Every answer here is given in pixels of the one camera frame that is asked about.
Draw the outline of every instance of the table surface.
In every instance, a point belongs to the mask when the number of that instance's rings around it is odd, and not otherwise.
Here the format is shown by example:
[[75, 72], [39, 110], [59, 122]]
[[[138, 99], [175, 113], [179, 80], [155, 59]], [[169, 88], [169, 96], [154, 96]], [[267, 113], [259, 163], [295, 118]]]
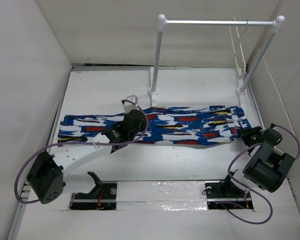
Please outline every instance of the table surface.
[[[238, 105], [237, 80], [232, 68], [161, 68], [158, 74], [158, 106]], [[52, 140], [65, 115], [117, 114], [121, 99], [138, 96], [142, 108], [150, 107], [150, 70], [71, 72]], [[258, 110], [248, 90], [242, 102], [251, 125], [260, 125]], [[95, 172], [102, 181], [218, 180], [227, 175], [231, 160], [246, 147], [241, 140], [214, 147], [148, 146], [131, 144], [91, 161], [75, 174]], [[52, 153], [65, 148], [53, 148]], [[243, 169], [242, 156], [233, 169]], [[18, 240], [23, 239], [300, 239], [300, 215], [289, 184], [275, 193], [263, 193], [273, 203], [274, 215], [265, 225], [250, 225], [224, 210], [202, 211], [72, 211], [63, 209], [67, 195], [25, 209]], [[30, 199], [36, 196], [32, 192]], [[261, 221], [269, 209], [252, 196], [255, 212], [236, 210], [242, 217]]]

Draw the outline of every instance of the cloth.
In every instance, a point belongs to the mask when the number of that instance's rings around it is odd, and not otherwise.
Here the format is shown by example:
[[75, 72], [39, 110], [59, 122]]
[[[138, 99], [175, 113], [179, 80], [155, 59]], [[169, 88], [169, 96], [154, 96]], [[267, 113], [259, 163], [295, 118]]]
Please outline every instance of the cloth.
[[[238, 130], [251, 126], [237, 106], [151, 107], [144, 112], [148, 129], [136, 143], [157, 145], [216, 145], [239, 137]], [[60, 123], [59, 142], [85, 142], [124, 119], [117, 115], [66, 115]]]

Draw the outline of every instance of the metal rod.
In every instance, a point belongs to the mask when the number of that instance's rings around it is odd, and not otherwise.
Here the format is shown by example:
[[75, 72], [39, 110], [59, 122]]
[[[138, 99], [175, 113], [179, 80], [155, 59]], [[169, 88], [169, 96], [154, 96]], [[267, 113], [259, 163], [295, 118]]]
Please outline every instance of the metal rod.
[[254, 64], [253, 64], [253, 66], [251, 67], [251, 69], [249, 69], [249, 73], [248, 73], [248, 75], [246, 76], [246, 78], [245, 78], [245, 80], [244, 80], [242, 86], [241, 86], [240, 89], [239, 89], [239, 92], [240, 92], [240, 93], [245, 92], [246, 87], [248, 86], [248, 84], [249, 84], [249, 82], [250, 82], [250, 80], [251, 80], [253, 74], [255, 73], [257, 67], [259, 66], [259, 63], [260, 63], [261, 59], [264, 57], [265, 52], [266, 52], [267, 48], [269, 47], [269, 45], [270, 45], [270, 43], [271, 43], [271, 41], [272, 41], [272, 39], [274, 38], [275, 35], [276, 35], [275, 32], [271, 32], [271, 33], [268, 35], [268, 37], [267, 37], [267, 39], [266, 39], [266, 41], [265, 41], [265, 43], [264, 43], [262, 49], [261, 49], [260, 52], [259, 52], [258, 57], [256, 58], [256, 60], [255, 60], [255, 62], [254, 62]]
[[152, 79], [152, 86], [150, 88], [150, 92], [152, 92], [152, 93], [155, 93], [157, 91], [157, 79], [158, 79], [158, 68], [159, 68], [162, 33], [163, 33], [162, 31], [158, 31], [158, 34], [157, 34], [157, 37], [156, 37], [155, 60], [154, 60], [154, 67], [153, 67], [153, 79]]
[[167, 25], [186, 26], [249, 26], [249, 27], [272, 27], [275, 21], [195, 21], [195, 20], [166, 20]]

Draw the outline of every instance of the red wire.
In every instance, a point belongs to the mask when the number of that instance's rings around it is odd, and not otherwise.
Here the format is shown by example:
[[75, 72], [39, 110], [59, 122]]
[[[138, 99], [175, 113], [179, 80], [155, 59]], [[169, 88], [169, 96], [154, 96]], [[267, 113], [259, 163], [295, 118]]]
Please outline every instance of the red wire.
[[98, 198], [98, 204], [96, 205], [96, 209], [95, 209], [95, 210], [98, 210], [99, 206], [101, 205], [101, 204], [100, 204], [100, 201], [101, 201], [101, 199], [102, 199], [102, 195], [104, 194], [104, 192], [105, 192], [105, 190], [103, 189], [102, 192], [101, 192], [100, 197]]

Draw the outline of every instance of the horizontal bar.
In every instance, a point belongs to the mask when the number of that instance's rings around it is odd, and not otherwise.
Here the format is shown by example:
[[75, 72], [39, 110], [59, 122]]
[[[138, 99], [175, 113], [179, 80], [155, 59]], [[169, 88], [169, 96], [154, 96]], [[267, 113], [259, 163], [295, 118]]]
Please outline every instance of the horizontal bar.
[[196, 21], [196, 20], [167, 20], [167, 25], [186, 25], [186, 26], [248, 26], [249, 27], [271, 27], [275, 21]]

